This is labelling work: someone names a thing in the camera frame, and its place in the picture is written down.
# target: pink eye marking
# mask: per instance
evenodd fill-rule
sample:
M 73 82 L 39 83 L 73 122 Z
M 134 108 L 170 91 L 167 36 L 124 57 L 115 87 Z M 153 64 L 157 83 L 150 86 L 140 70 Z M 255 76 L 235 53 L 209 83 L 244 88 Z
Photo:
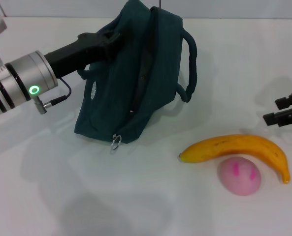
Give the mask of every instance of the pink eye marking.
M 256 177 L 255 169 L 252 168 L 251 175 L 250 175 L 250 180 L 254 180 L 255 177 Z
M 233 165 L 233 174 L 235 175 L 235 176 L 238 176 L 239 175 L 239 163 L 234 163 L 234 165 Z

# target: metal ring keychain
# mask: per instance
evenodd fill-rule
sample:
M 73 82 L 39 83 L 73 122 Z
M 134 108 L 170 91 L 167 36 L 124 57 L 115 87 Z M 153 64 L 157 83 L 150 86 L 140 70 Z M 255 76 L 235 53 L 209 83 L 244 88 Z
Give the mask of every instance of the metal ring keychain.
M 120 139 L 120 140 L 117 143 L 117 145 L 114 147 L 114 144 L 115 144 L 116 140 L 118 140 L 118 139 Z M 113 134 L 113 142 L 111 144 L 111 152 L 115 151 L 121 145 L 121 143 L 122 143 L 122 136 L 121 135 L 116 136 L 116 134 Z

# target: white table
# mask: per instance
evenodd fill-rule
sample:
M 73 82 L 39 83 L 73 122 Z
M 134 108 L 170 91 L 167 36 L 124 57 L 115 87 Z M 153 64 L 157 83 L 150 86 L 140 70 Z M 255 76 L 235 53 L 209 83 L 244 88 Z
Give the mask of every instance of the white table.
M 0 55 L 44 54 L 95 32 L 108 19 L 7 18 Z M 39 115 L 33 102 L 0 116 L 0 236 L 292 236 L 292 180 L 254 157 L 260 190 L 231 194 L 216 168 L 177 159 L 218 135 L 252 133 L 278 144 L 292 175 L 292 125 L 262 115 L 292 92 L 292 20 L 184 20 L 198 47 L 196 92 L 157 111 L 140 139 L 119 148 L 73 133 L 85 82 L 66 76 L 72 96 Z M 188 78 L 188 46 L 182 84 Z M 47 101 L 66 93 L 60 86 Z

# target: white wall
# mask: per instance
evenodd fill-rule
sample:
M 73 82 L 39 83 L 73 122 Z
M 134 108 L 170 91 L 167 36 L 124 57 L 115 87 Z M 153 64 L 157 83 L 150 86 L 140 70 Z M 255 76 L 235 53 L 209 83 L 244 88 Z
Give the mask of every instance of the white wall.
M 292 0 L 161 0 L 161 6 L 184 18 L 292 19 Z
M 115 18 L 127 0 L 0 0 L 7 16 Z M 142 0 L 147 7 L 159 0 Z

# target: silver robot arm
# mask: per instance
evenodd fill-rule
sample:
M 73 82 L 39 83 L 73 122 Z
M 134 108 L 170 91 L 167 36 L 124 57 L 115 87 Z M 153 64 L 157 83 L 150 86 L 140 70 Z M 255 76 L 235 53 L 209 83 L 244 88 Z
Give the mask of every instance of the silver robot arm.
M 0 16 L 0 34 L 6 28 Z M 96 61 L 113 60 L 127 35 L 110 30 L 83 33 L 74 43 L 46 55 L 36 51 L 6 64 L 0 58 L 0 114 L 31 99 L 41 114 L 46 113 L 47 108 L 66 100 L 71 94 L 63 76 Z M 58 86 L 57 79 L 68 86 L 69 94 L 43 104 L 39 96 Z

